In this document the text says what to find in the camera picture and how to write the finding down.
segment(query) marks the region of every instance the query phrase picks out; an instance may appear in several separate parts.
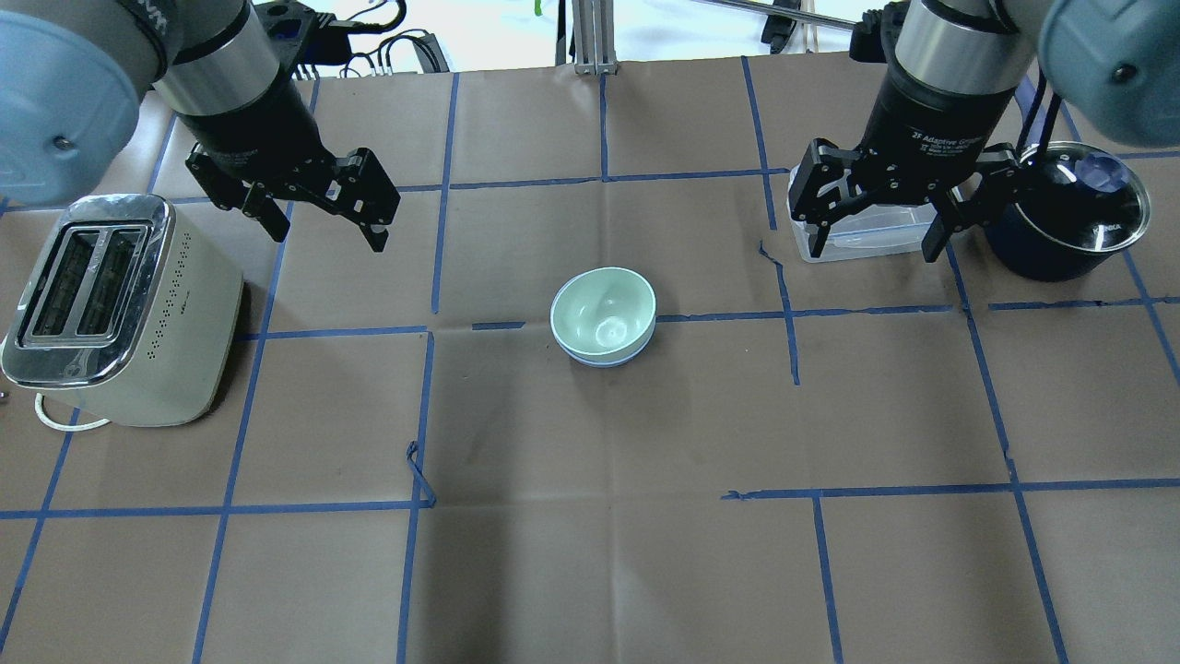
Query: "black pot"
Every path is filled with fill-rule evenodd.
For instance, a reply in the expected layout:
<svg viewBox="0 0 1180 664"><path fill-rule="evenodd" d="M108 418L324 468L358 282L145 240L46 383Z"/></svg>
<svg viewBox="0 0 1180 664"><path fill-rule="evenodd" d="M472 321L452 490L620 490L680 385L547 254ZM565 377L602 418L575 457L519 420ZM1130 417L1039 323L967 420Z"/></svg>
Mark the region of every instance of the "black pot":
<svg viewBox="0 0 1180 664"><path fill-rule="evenodd" d="M1089 145L1049 143L1021 156L1015 203L984 234L1009 269L1038 281L1081 276L1147 231L1150 200L1139 177Z"/></svg>

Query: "clear plastic container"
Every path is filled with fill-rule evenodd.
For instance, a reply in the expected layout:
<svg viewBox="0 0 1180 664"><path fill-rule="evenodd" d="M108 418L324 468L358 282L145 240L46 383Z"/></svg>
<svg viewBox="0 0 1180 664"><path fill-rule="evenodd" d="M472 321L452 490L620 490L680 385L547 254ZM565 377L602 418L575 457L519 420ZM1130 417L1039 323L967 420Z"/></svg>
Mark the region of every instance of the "clear plastic container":
<svg viewBox="0 0 1180 664"><path fill-rule="evenodd" d="M795 171L792 170L792 182L794 175ZM936 215L931 204L917 208L872 205L833 224L824 252L820 257L813 258L807 249L807 223L791 218L789 200L786 208L787 218L795 234L795 243L799 244L799 255L807 262L832 262L917 251L922 249L922 238Z"/></svg>

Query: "bowl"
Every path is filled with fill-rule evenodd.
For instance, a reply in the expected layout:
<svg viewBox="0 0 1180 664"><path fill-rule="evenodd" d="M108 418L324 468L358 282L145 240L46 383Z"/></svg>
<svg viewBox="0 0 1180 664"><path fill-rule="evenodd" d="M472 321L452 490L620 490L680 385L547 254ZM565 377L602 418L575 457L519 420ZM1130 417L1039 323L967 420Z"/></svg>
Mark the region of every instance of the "bowl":
<svg viewBox="0 0 1180 664"><path fill-rule="evenodd" d="M624 267L599 267L565 282L549 309L558 346L586 367L618 367L651 340L656 292Z"/></svg>

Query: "toaster top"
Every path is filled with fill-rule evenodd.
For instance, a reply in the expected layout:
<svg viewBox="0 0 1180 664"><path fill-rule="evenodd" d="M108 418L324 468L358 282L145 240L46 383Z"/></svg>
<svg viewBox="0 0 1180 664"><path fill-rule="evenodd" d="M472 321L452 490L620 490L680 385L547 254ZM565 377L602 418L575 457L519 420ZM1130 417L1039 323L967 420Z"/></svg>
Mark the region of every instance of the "toaster top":
<svg viewBox="0 0 1180 664"><path fill-rule="evenodd" d="M146 193L81 198L53 225L0 351L26 388L80 388L131 360L158 288L176 209Z"/></svg>

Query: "screw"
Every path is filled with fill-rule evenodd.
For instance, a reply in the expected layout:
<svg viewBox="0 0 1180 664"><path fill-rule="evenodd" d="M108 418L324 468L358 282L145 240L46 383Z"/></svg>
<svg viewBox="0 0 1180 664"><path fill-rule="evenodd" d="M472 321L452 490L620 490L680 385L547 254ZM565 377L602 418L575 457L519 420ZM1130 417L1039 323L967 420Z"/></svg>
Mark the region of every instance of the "screw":
<svg viewBox="0 0 1180 664"><path fill-rule="evenodd" d="M1135 68L1135 65L1128 65L1123 63L1119 65L1119 68L1114 70L1114 73L1110 74L1110 78L1113 78L1115 83L1127 83L1128 80L1135 78L1138 73L1139 70Z"/></svg>

